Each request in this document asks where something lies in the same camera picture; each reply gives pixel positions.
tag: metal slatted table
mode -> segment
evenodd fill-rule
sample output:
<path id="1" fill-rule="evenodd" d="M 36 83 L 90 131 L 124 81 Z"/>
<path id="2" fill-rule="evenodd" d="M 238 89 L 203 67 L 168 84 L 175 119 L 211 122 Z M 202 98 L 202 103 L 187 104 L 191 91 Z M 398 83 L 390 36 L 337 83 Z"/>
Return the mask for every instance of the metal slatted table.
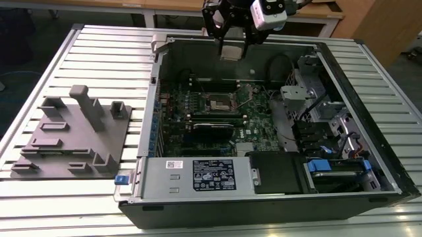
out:
<path id="1" fill-rule="evenodd" d="M 28 143 L 46 96 L 68 96 L 74 84 L 90 87 L 103 104 L 123 100 L 131 116 L 120 171 L 132 169 L 144 116 L 155 33 L 199 35 L 199 31 L 84 26 L 72 29 L 0 143 L 0 236 L 409 236 L 422 233 L 422 198 L 371 210 L 345 221 L 199 229 L 139 230 L 118 209 L 115 198 L 130 195 L 112 180 L 10 181 L 11 166 Z M 273 36 L 315 41 L 315 38 Z M 327 45 L 401 162 L 422 191 L 422 115 L 365 45 L 322 39 Z M 64 98 L 66 103 L 75 103 Z"/>

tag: cable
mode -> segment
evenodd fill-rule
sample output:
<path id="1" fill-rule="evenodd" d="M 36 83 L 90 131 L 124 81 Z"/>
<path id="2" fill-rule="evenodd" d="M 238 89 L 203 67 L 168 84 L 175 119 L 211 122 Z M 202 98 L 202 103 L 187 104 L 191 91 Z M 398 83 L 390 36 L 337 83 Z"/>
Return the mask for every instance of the cable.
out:
<path id="1" fill-rule="evenodd" d="M 192 73 L 192 69 L 190 69 L 190 68 L 180 69 L 180 71 L 176 73 L 176 81 L 178 82 L 180 81 L 180 77 L 182 77 L 184 71 L 188 71 L 190 74 Z"/>
<path id="2" fill-rule="evenodd" d="M 237 109 L 238 109 L 241 106 L 243 106 L 246 103 L 249 103 L 251 100 L 253 100 L 253 99 L 249 99 L 247 101 L 245 101 L 245 102 L 237 107 Z"/>
<path id="3" fill-rule="evenodd" d="M 351 155 L 353 158 L 357 158 L 358 155 L 359 155 L 359 152 L 363 150 L 363 146 L 362 146 L 362 144 L 361 144 L 358 138 L 355 139 L 355 142 L 357 142 L 357 144 L 359 145 L 359 148 L 358 148 L 358 150 L 353 153 L 353 155 Z"/>
<path id="4" fill-rule="evenodd" d="M 191 16 L 187 17 L 184 24 L 183 24 L 184 26 L 186 26 L 187 22 L 191 20 L 191 18 L 192 18 Z"/>
<path id="5" fill-rule="evenodd" d="M 281 53 L 273 55 L 273 56 L 269 58 L 267 62 L 265 63 L 265 80 L 266 80 L 267 83 L 271 82 L 271 78 L 270 78 L 270 68 L 271 68 L 271 65 L 273 65 L 274 60 L 275 60 L 278 57 L 283 57 L 283 58 L 287 58 L 287 59 L 289 59 L 289 62 L 290 62 L 290 65 L 291 65 L 291 70 L 295 71 L 295 64 L 294 64 L 294 62 L 293 62 L 293 60 L 291 60 L 291 58 L 289 57 L 287 54 L 285 54 L 285 53 L 281 52 Z"/>
<path id="6" fill-rule="evenodd" d="M 313 2 L 313 0 L 303 0 L 303 2 L 298 4 L 298 10 L 302 9 L 311 2 Z"/>
<path id="7" fill-rule="evenodd" d="M 266 88 L 265 88 L 265 86 L 263 86 L 263 91 L 265 91 L 266 95 L 267 95 L 269 97 L 271 97 L 271 96 L 270 96 L 270 93 L 267 92 L 267 90 L 266 90 Z"/>
<path id="8" fill-rule="evenodd" d="M 293 138 L 286 137 L 286 136 L 278 131 L 278 128 L 277 128 L 275 126 L 274 126 L 274 129 L 275 129 L 275 131 L 277 131 L 277 134 L 279 134 L 283 138 L 286 138 L 287 140 L 294 141 L 294 142 L 298 141 L 298 140 L 295 140 L 295 139 L 293 139 Z"/>
<path id="9" fill-rule="evenodd" d="M 347 133 L 347 135 L 346 135 L 346 137 L 345 137 L 345 141 L 343 141 L 343 143 L 342 143 L 341 149 L 338 150 L 338 157 L 337 157 L 338 159 L 342 158 L 345 146 L 346 146 L 346 143 L 347 143 L 347 139 L 349 139 L 349 137 L 350 137 L 351 135 L 354 135 L 354 134 L 357 134 L 357 133 L 351 131 L 350 133 Z"/>
<path id="10" fill-rule="evenodd" d="M 277 91 L 274 91 L 274 92 L 271 93 L 271 95 L 270 95 L 270 100 L 273 99 L 273 95 L 275 94 L 275 92 L 277 92 Z"/>
<path id="11" fill-rule="evenodd" d="M 199 79 L 198 79 L 198 78 L 195 78 L 195 80 L 198 81 L 198 84 L 199 84 L 199 86 L 200 86 L 200 89 L 203 90 L 203 93 L 204 93 L 204 94 L 207 94 L 207 93 L 206 93 L 206 90 L 204 90 L 204 88 L 203 88 L 203 85 L 200 84 Z"/>
<path id="12" fill-rule="evenodd" d="M 42 73 L 34 72 L 34 71 L 15 71 L 15 72 L 8 72 L 8 73 L 1 74 L 0 77 L 4 77 L 4 76 L 11 75 L 11 74 L 18 74 L 18 73 L 30 73 L 30 74 L 36 74 L 39 76 L 43 75 Z"/>
<path id="13" fill-rule="evenodd" d="M 313 108 L 322 102 L 322 100 L 325 99 L 325 97 L 327 96 L 327 92 L 325 92 L 321 97 L 318 97 L 318 99 L 315 100 L 315 102 L 311 104 L 311 106 L 303 111 L 303 113 L 299 116 L 299 121 L 302 120 L 303 116 L 313 110 Z"/>
<path id="14" fill-rule="evenodd" d="M 179 18 L 179 16 L 171 17 L 170 15 L 164 15 L 163 17 L 164 17 L 164 18 L 170 18 L 170 19 L 178 19 L 178 18 Z"/>

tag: blue latch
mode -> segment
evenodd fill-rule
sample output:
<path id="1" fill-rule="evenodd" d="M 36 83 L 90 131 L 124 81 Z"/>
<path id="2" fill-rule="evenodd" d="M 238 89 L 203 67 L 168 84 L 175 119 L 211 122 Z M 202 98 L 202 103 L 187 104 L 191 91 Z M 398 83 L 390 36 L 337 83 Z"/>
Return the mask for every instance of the blue latch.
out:
<path id="1" fill-rule="evenodd" d="M 130 184 L 130 176 L 127 175 L 116 175 L 114 178 L 115 185 L 128 185 Z"/>
<path id="2" fill-rule="evenodd" d="M 310 172 L 315 171 L 331 171 L 331 166 L 329 160 L 326 159 L 313 159 L 309 163 Z"/>
<path id="3" fill-rule="evenodd" d="M 327 154 L 333 154 L 333 150 L 330 150 L 326 146 L 319 146 Z"/>
<path id="4" fill-rule="evenodd" d="M 370 165 L 370 161 L 369 160 L 363 160 L 363 167 L 365 167 L 365 169 L 367 171 L 371 170 L 371 165 Z"/>

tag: black cable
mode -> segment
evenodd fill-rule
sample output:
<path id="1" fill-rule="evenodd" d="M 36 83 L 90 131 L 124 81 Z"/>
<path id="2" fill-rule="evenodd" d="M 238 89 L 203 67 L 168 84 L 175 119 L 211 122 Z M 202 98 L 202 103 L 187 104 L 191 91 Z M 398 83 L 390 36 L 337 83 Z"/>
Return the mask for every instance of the black cable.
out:
<path id="1" fill-rule="evenodd" d="M 281 135 L 283 138 L 286 138 L 287 140 L 290 140 L 290 141 L 294 141 L 294 142 L 298 141 L 298 140 L 295 140 L 295 139 L 291 139 L 291 138 L 286 137 L 282 133 L 279 133 L 279 135 Z"/>
<path id="2" fill-rule="evenodd" d="M 305 0 L 302 3 L 298 4 L 298 9 L 302 9 L 311 2 L 313 2 L 313 0 Z"/>
<path id="3" fill-rule="evenodd" d="M 187 22 L 191 20 L 191 18 L 192 18 L 191 16 L 187 17 L 184 24 L 183 24 L 184 26 L 186 26 Z"/>
<path id="4" fill-rule="evenodd" d="M 200 84 L 200 81 L 199 81 L 198 78 L 195 78 L 195 81 L 198 81 L 198 84 L 199 84 L 199 86 L 200 86 L 200 89 L 203 90 L 203 93 L 207 94 L 207 93 L 206 93 L 206 90 L 204 90 L 204 88 L 203 88 L 203 85 Z"/>
<path id="5" fill-rule="evenodd" d="M 303 111 L 303 113 L 299 116 L 298 121 L 302 120 L 303 116 L 313 110 L 313 108 L 322 102 L 322 100 L 325 99 L 325 97 L 327 96 L 327 92 L 325 92 L 321 97 L 318 97 L 318 99 L 315 100 L 315 102 L 311 104 L 311 106 Z"/>
<path id="6" fill-rule="evenodd" d="M 176 82 L 180 82 L 180 78 L 182 78 L 182 76 L 183 76 L 183 72 L 184 72 L 184 71 L 188 71 L 190 74 L 192 73 L 192 69 L 190 69 L 190 68 L 183 68 L 183 69 L 180 69 L 180 71 L 176 73 Z"/>
<path id="7" fill-rule="evenodd" d="M 355 139 L 355 142 L 359 146 L 359 148 L 353 152 L 351 157 L 355 158 L 355 155 L 363 150 L 362 143 L 359 142 L 358 138 Z"/>
<path id="8" fill-rule="evenodd" d="M 267 83 L 271 82 L 270 69 L 271 69 L 273 62 L 274 62 L 274 60 L 275 60 L 278 57 L 287 58 L 287 59 L 289 59 L 289 62 L 290 62 L 290 65 L 291 65 L 291 70 L 295 70 L 295 64 L 294 64 L 294 62 L 293 62 L 293 60 L 291 60 L 291 58 L 289 57 L 287 54 L 285 54 L 285 53 L 278 53 L 278 54 L 273 55 L 273 56 L 269 58 L 267 62 L 265 63 L 265 78 L 263 78 L 263 79 L 266 80 Z"/>
<path id="9" fill-rule="evenodd" d="M 171 19 L 176 19 L 179 16 L 170 17 L 167 15 L 162 15 L 162 17 L 166 19 L 166 25 L 174 26 L 176 29 L 180 29 L 180 27 L 171 21 Z"/>
<path id="10" fill-rule="evenodd" d="M 164 15 L 164 18 L 178 19 L 178 18 L 179 18 L 179 16 L 174 16 L 174 17 L 171 17 L 171 16 L 168 16 L 168 15 Z"/>
<path id="11" fill-rule="evenodd" d="M 349 137 L 350 137 L 351 135 L 354 135 L 354 134 L 357 134 L 357 133 L 351 131 L 350 133 L 347 133 L 347 135 L 346 135 L 346 137 L 345 137 L 345 141 L 343 141 L 343 143 L 342 143 L 341 149 L 338 150 L 338 157 L 337 157 L 338 159 L 342 158 L 345 146 L 346 146 L 346 143 L 347 143 L 347 139 L 349 139 Z"/>

